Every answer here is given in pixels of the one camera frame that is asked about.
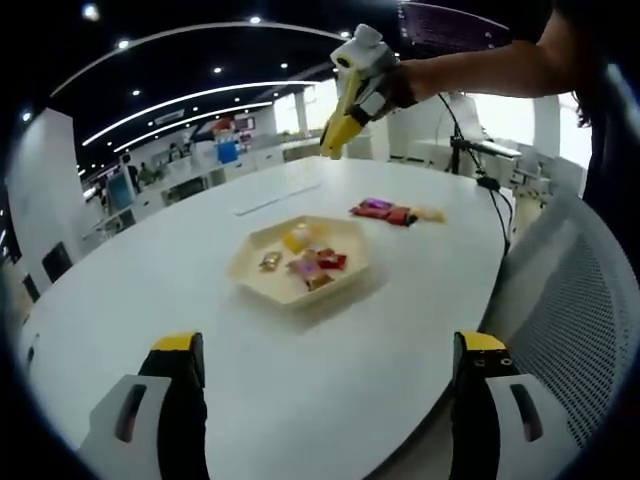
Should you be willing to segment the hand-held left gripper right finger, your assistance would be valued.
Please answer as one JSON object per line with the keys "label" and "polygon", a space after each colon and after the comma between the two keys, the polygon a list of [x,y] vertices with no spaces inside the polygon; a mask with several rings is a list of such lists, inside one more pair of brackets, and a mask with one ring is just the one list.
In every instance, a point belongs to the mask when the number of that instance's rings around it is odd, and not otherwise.
{"label": "hand-held left gripper right finger", "polygon": [[555,476],[558,406],[507,347],[477,331],[454,334],[451,479]]}

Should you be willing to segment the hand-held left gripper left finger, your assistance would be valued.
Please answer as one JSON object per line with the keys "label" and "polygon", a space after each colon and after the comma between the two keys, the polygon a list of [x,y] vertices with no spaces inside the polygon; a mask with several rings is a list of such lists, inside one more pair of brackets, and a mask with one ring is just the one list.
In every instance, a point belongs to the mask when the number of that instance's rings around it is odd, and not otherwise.
{"label": "hand-held left gripper left finger", "polygon": [[206,479],[203,337],[156,341],[89,415],[78,454],[100,479]]}

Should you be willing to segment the person's right hand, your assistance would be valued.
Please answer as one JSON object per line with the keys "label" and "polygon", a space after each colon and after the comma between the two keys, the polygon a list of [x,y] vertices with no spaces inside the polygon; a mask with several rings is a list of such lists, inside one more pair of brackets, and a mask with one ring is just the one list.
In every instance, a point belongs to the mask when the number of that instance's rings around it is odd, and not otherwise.
{"label": "person's right hand", "polygon": [[417,103],[410,82],[410,68],[404,63],[399,63],[384,74],[380,90],[386,100],[381,118],[392,111],[407,109]]}

